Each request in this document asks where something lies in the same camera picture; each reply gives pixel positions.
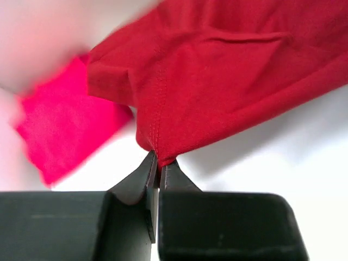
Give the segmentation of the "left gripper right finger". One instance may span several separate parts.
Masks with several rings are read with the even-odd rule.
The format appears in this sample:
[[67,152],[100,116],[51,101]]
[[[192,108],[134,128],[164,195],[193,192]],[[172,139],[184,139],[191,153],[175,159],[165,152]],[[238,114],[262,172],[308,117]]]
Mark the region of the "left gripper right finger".
[[161,260],[308,260],[282,196],[204,192],[177,162],[161,171],[158,252]]

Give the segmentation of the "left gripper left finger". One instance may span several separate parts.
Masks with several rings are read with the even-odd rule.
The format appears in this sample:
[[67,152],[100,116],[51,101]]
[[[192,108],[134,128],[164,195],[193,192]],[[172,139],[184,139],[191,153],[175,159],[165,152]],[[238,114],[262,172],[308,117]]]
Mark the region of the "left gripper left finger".
[[157,158],[107,191],[1,193],[1,260],[150,260]]

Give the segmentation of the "magenta t shirt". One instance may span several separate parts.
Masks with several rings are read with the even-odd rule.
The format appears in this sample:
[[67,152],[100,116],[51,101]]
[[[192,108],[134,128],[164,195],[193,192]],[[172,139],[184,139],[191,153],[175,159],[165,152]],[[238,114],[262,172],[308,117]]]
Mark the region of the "magenta t shirt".
[[89,57],[74,58],[57,76],[19,97],[15,125],[26,153],[51,187],[67,177],[132,120],[128,107],[87,94]]

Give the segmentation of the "dark red t shirt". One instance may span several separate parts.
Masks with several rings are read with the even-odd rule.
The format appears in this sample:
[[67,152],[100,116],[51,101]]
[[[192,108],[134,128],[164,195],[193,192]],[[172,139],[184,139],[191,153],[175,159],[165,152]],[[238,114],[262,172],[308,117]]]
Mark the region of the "dark red t shirt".
[[347,84],[347,1],[162,1],[90,53],[160,166]]

